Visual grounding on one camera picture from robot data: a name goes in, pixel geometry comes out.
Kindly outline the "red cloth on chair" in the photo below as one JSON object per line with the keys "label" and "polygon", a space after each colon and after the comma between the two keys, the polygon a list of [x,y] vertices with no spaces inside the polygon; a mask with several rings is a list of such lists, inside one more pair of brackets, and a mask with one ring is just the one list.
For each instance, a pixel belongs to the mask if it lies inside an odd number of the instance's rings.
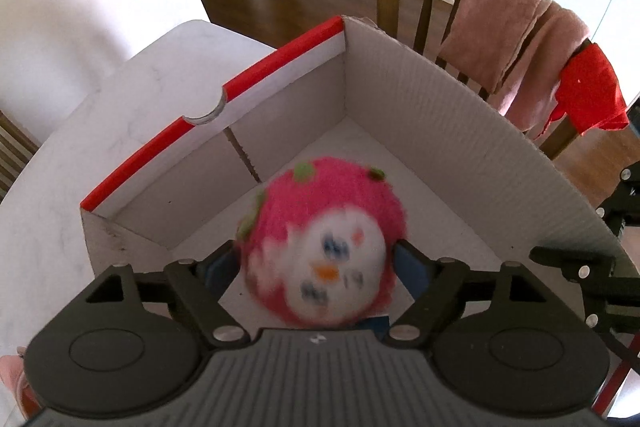
{"label": "red cloth on chair", "polygon": [[568,61],[554,98],[544,131],[564,117],[580,135],[594,128],[620,131],[629,124],[617,76],[597,43],[589,43]]}

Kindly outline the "radiator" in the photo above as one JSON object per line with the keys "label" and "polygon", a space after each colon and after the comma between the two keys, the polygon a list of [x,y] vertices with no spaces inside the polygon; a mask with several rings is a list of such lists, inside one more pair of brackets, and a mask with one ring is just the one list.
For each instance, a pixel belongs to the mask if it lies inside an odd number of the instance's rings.
{"label": "radiator", "polygon": [[0,113],[0,200],[37,153],[38,145],[14,122]]}

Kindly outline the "pink fringed scarf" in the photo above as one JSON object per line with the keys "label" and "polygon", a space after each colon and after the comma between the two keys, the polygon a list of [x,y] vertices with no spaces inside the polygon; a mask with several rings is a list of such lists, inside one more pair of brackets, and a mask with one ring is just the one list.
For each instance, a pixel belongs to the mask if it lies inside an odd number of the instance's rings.
{"label": "pink fringed scarf", "polygon": [[550,116],[560,72],[588,35],[580,17],[554,0],[460,0],[438,56],[527,132]]}

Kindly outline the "white cardboard box red rim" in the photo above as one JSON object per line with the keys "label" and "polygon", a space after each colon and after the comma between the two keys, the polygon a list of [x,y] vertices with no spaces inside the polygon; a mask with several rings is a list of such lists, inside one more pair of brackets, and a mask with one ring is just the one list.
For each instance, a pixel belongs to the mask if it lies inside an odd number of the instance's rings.
{"label": "white cardboard box red rim", "polygon": [[509,121],[384,32],[340,18],[286,49],[194,20],[128,61],[84,124],[80,206],[92,274],[201,260],[262,188],[303,161],[382,170],[408,239],[475,270],[536,246],[613,256],[637,274],[585,197]]}

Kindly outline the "pink round plush toy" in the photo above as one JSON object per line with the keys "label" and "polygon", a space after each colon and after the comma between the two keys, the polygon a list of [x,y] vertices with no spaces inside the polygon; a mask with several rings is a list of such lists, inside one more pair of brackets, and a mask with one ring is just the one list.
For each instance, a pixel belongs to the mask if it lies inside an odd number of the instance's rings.
{"label": "pink round plush toy", "polygon": [[392,250],[406,235],[405,208],[382,170],[321,157],[257,195],[235,244],[258,303],[288,324],[337,327],[388,306]]}

